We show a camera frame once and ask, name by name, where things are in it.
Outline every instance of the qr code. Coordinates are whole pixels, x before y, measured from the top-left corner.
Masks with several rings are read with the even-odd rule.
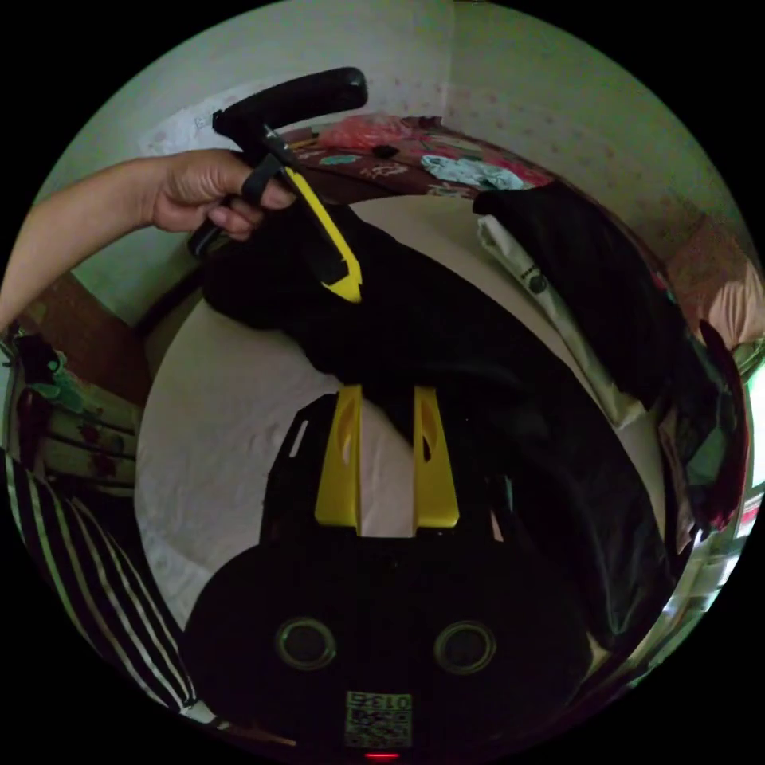
[[[408,693],[346,695],[345,745],[403,749],[412,745],[412,697]]]

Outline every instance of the circular sensor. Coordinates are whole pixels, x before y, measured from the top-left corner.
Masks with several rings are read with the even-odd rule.
[[[304,671],[326,667],[337,653],[332,632],[316,619],[289,619],[277,631],[277,653],[281,660]]]
[[[492,660],[496,641],[492,631],[479,622],[454,622],[436,638],[436,662],[455,675],[472,675]]]

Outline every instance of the black and white striped cloth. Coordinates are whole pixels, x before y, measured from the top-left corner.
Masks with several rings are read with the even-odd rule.
[[[197,698],[179,656],[180,628],[165,603],[93,512],[0,450],[3,489],[26,549],[91,647],[159,704],[229,727]]]

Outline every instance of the red plastic bag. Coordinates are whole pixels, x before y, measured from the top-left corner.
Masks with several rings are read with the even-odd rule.
[[[411,138],[414,129],[400,117],[387,114],[355,115],[326,127],[318,144],[326,148],[366,149]]]

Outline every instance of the wall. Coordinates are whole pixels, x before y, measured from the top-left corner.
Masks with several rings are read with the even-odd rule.
[[[488,3],[455,5],[445,122],[563,176],[666,258],[703,210],[753,245],[699,143],[587,43]]]
[[[288,0],[230,19],[171,50],[120,89],[69,145],[41,196],[149,153],[141,144],[146,135],[179,112],[191,116],[181,110],[211,96],[249,95],[253,84],[321,69],[359,66],[371,76],[373,108],[422,113],[432,103],[426,111],[441,113],[452,30],[450,0]],[[416,92],[410,87],[415,76],[423,83]],[[193,120],[181,122],[194,131]],[[101,303],[134,324],[193,267],[184,241],[155,229],[139,231],[75,274]]]

